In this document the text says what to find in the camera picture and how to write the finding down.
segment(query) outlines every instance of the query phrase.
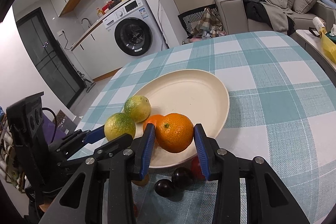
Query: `white plate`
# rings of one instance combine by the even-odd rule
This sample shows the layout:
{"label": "white plate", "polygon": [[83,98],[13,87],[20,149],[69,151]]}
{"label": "white plate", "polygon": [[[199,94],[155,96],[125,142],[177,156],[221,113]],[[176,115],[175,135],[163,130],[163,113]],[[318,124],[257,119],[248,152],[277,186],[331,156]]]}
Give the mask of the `white plate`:
{"label": "white plate", "polygon": [[[162,75],[144,85],[135,95],[143,95],[152,106],[151,115],[180,113],[195,125],[201,123],[206,135],[217,137],[229,113],[229,94],[213,74],[185,69]],[[143,122],[136,124],[135,137],[143,135]],[[160,146],[153,149],[150,168],[181,164],[196,155],[194,141],[180,153],[169,153]]]}

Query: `washing machine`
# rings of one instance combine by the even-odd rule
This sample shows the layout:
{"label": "washing machine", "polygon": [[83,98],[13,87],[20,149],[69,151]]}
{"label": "washing machine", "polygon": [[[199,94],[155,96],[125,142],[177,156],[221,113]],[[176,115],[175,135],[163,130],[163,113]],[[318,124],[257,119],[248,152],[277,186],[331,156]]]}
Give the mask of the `washing machine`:
{"label": "washing machine", "polygon": [[146,0],[129,0],[103,19],[103,24],[114,38],[111,43],[124,54],[125,64],[168,48]]}

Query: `washing machine control panel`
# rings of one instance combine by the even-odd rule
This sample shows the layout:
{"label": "washing machine control panel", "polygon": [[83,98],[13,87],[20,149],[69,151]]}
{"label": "washing machine control panel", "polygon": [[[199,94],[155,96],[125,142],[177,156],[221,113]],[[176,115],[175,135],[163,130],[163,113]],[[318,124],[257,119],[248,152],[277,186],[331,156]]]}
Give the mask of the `washing machine control panel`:
{"label": "washing machine control panel", "polygon": [[139,7],[142,7],[142,1],[141,0],[131,0],[129,1],[125,6],[122,6],[118,8],[114,14],[115,18],[119,20],[120,18],[124,17],[125,15],[129,14],[130,12],[134,11],[134,9],[137,9]]}
{"label": "washing machine control panel", "polygon": [[105,28],[110,31],[112,25],[114,25],[118,20],[125,17],[127,14],[133,12],[136,9],[140,9],[143,6],[142,0],[130,0],[122,7],[108,15],[103,19]]}

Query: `gray blanket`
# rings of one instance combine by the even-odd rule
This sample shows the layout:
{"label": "gray blanket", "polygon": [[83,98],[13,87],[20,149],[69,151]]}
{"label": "gray blanket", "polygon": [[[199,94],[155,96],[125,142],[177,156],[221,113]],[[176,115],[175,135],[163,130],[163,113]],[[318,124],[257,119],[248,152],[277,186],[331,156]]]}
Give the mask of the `gray blanket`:
{"label": "gray blanket", "polygon": [[266,0],[260,2],[266,9],[273,30],[287,34],[287,16],[294,19],[293,11],[287,8],[288,0]]}

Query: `plaid tablecloth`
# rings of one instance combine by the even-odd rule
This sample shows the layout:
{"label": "plaid tablecloth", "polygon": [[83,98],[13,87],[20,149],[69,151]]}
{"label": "plaid tablecloth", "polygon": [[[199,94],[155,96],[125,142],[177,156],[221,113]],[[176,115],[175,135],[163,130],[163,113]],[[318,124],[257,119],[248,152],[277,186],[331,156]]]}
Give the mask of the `plaid tablecloth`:
{"label": "plaid tablecloth", "polygon": [[[336,89],[310,55],[284,34],[228,35],[137,59],[105,86],[78,128],[103,125],[149,81],[191,68],[215,74],[229,90],[230,112],[217,137],[219,146],[242,158],[264,157],[310,223],[320,223],[336,202]],[[85,146],[74,157],[91,155],[103,142]],[[152,171],[146,187],[133,187],[138,223],[211,223],[216,182],[196,184],[169,200],[153,186],[171,173]],[[241,223],[246,223],[244,180]]]}

